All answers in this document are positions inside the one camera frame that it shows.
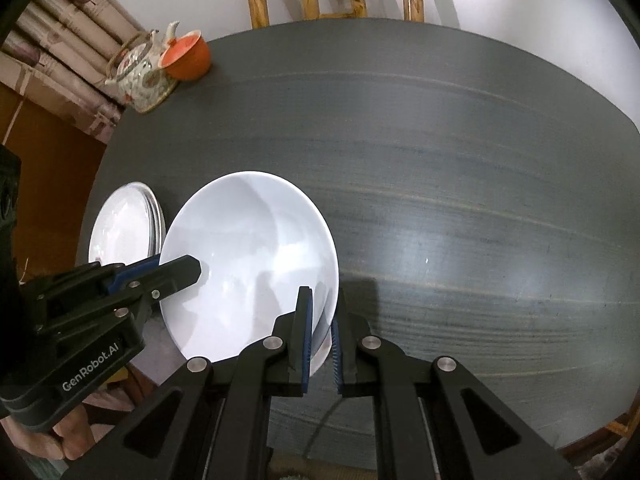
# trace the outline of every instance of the orange bowl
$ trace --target orange bowl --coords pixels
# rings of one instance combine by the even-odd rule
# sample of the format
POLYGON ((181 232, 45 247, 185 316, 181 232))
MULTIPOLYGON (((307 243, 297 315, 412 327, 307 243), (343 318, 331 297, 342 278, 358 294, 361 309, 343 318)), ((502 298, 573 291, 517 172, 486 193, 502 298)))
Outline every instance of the orange bowl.
POLYGON ((164 51, 158 62, 160 68, 180 81, 193 81, 204 76, 211 67, 209 45, 199 30, 192 30, 178 38, 164 51))

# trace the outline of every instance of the patterned curtain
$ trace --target patterned curtain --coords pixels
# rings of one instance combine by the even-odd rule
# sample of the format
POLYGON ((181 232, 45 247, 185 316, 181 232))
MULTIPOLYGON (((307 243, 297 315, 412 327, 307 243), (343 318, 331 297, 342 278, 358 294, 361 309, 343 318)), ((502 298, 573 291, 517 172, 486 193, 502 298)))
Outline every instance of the patterned curtain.
POLYGON ((140 27, 113 0, 33 0, 0 52, 0 82, 105 144, 123 107, 108 61, 140 27))

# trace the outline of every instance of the human hand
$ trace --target human hand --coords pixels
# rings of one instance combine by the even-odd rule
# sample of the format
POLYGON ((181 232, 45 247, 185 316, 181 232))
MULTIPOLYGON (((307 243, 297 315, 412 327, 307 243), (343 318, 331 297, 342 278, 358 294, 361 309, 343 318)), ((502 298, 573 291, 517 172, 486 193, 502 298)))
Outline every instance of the human hand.
POLYGON ((41 458, 75 460, 95 444, 86 410, 82 404, 72 409, 53 427, 53 431, 62 440, 57 440, 46 433, 31 433, 11 416, 0 420, 0 424, 15 447, 41 458))

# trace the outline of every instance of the gray table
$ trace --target gray table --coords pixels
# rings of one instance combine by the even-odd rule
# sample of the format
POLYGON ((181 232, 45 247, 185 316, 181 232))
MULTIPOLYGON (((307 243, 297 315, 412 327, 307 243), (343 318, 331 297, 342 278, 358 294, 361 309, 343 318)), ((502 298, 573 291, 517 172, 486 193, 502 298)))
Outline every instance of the gray table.
MULTIPOLYGON (((640 383, 640 137, 559 68, 434 25, 321 20, 213 41, 216 67, 127 112, 82 225, 141 180, 168 224, 233 171, 278 174, 318 206, 350 308, 410 355, 451 354, 555 446, 603 426, 640 383)), ((182 361, 156 316, 137 359, 182 361)), ((370 404, 329 361, 275 400, 270 444, 375 466, 370 404)))

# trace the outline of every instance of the floral teapot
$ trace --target floral teapot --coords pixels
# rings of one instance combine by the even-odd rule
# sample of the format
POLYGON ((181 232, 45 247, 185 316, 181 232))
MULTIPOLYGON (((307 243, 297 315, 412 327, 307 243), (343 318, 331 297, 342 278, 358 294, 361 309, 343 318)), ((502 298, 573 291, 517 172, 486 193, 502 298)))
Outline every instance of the floral teapot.
POLYGON ((164 38, 157 30, 139 32, 122 45, 107 65, 106 84, 116 84, 122 101, 144 114, 150 112, 174 90, 178 81, 158 68, 166 45, 175 37, 178 22, 167 27, 164 38))

